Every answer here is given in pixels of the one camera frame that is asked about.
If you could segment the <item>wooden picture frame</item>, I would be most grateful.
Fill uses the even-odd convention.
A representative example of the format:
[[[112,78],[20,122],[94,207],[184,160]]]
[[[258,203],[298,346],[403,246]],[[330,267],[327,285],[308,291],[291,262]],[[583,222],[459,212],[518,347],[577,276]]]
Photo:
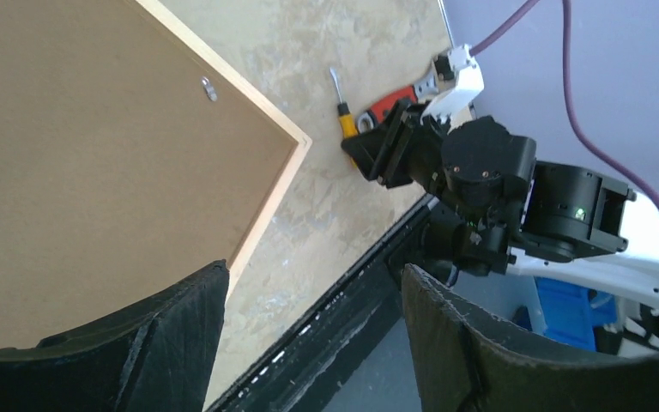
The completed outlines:
[[[0,1],[0,348],[239,277],[310,145],[158,1]]]

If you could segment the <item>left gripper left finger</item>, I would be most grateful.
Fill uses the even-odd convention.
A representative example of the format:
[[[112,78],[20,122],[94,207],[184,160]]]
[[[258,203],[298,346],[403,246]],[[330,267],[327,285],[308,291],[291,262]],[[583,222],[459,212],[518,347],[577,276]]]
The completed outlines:
[[[202,410],[228,286],[218,260],[33,348],[0,348],[0,411]]]

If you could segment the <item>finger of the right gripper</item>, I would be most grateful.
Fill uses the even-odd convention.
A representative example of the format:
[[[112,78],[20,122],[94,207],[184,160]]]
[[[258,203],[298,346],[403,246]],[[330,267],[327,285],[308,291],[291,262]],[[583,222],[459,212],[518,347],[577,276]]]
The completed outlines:
[[[398,165],[391,167],[391,158],[398,152],[399,140],[404,132],[402,116],[408,109],[409,105],[393,105],[377,127],[341,142],[342,151],[354,162],[364,179],[409,181],[409,176]]]

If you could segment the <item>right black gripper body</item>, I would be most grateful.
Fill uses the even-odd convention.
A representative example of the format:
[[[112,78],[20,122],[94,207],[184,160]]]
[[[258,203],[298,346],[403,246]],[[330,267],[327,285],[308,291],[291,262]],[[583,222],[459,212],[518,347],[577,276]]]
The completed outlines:
[[[391,158],[391,167],[398,165],[409,176],[408,182],[383,182],[386,188],[416,183],[429,187],[434,173],[441,168],[440,148],[452,129],[451,123],[441,124],[433,118],[422,118],[425,105],[400,100],[396,105],[409,105],[402,116],[404,132],[399,140],[398,152]]]

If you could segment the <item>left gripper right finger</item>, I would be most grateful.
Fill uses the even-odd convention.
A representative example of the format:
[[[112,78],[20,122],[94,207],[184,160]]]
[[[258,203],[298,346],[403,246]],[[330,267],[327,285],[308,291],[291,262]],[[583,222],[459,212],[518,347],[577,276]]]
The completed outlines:
[[[659,353],[623,358],[529,332],[416,265],[402,309],[425,411],[659,411]]]

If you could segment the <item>yellow handled screwdriver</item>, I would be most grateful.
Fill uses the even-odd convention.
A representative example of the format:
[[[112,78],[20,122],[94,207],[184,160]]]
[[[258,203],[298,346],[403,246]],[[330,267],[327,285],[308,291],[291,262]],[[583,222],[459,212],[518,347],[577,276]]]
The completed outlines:
[[[348,103],[343,98],[342,90],[339,84],[339,77],[336,73],[336,70],[333,67],[329,67],[329,74],[332,78],[336,95],[337,95],[337,119],[342,129],[342,137],[348,139],[350,137],[357,136],[359,134],[356,127],[354,116],[351,113]]]

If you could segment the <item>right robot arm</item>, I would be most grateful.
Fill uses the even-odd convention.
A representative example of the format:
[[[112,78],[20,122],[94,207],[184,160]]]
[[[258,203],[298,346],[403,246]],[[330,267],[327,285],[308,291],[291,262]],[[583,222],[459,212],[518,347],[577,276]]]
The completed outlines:
[[[441,279],[451,268],[547,277],[659,310],[659,210],[650,196],[584,167],[540,161],[535,140],[491,117],[457,127],[396,104],[342,151],[363,177],[417,184],[439,211],[402,256]]]

